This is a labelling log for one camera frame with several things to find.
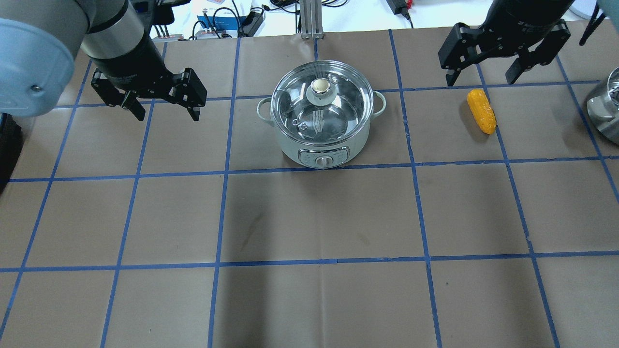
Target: yellow object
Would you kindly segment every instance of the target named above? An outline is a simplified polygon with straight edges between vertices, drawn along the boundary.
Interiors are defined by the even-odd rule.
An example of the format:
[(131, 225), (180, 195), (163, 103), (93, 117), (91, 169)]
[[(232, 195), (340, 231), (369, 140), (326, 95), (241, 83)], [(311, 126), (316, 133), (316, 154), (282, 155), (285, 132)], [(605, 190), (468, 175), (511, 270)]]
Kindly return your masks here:
[(490, 106), (483, 89), (473, 89), (466, 97), (477, 126), (486, 134), (492, 134), (496, 129), (495, 112)]

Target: white cooking pot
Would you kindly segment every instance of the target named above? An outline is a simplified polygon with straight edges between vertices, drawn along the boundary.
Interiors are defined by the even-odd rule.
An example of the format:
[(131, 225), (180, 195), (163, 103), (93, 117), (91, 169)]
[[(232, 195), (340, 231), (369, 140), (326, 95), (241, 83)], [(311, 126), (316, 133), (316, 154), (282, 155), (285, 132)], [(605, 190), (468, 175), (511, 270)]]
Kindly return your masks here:
[[(374, 94), (383, 107), (373, 112)], [(271, 103), (271, 117), (260, 107)], [(358, 70), (338, 61), (315, 61), (286, 74), (258, 117), (275, 129), (282, 151), (310, 168), (332, 168), (352, 160), (370, 133), (370, 121), (386, 107)]]

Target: pot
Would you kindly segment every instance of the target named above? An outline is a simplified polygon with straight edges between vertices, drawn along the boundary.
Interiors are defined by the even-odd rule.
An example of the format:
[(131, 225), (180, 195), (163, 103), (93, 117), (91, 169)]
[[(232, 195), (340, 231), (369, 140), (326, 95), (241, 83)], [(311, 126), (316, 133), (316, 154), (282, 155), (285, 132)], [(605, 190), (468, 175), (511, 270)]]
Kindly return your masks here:
[(619, 67), (589, 93), (587, 113), (597, 130), (619, 145)]
[[(374, 95), (383, 107), (373, 112)], [(271, 115), (260, 107), (271, 103)], [(362, 150), (370, 122), (383, 113), (384, 95), (372, 91), (355, 68), (338, 61), (314, 61), (298, 66), (277, 84), (273, 95), (260, 100), (258, 117), (275, 129), (282, 151), (310, 168), (332, 168), (352, 160)]]

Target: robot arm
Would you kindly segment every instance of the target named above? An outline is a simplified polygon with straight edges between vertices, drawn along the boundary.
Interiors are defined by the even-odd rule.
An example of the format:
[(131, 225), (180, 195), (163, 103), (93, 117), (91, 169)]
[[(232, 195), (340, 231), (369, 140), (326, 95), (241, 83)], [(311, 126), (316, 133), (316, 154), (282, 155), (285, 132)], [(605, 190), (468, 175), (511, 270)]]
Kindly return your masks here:
[[(479, 28), (457, 23), (438, 52), (441, 67), (448, 70), (447, 85), (453, 86), (463, 69), (487, 58), (518, 56), (505, 74), (509, 84), (537, 64), (550, 64), (570, 37), (561, 17), (573, 2), (494, 0)], [(619, 30), (619, 2), (599, 0), (599, 5)]]
[(143, 120), (137, 98), (161, 98), (198, 120), (202, 82), (191, 68), (172, 74), (165, 67), (129, 0), (0, 0), (0, 111), (52, 109), (80, 47), (97, 65), (91, 85), (107, 105)]

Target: metal post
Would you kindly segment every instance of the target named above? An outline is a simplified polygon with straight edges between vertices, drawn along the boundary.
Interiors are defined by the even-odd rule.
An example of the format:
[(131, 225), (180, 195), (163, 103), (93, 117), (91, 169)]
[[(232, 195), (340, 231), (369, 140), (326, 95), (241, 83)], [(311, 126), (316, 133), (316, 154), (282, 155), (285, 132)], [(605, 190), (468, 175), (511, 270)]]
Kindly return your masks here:
[(323, 38), (321, 0), (301, 0), (301, 37)]

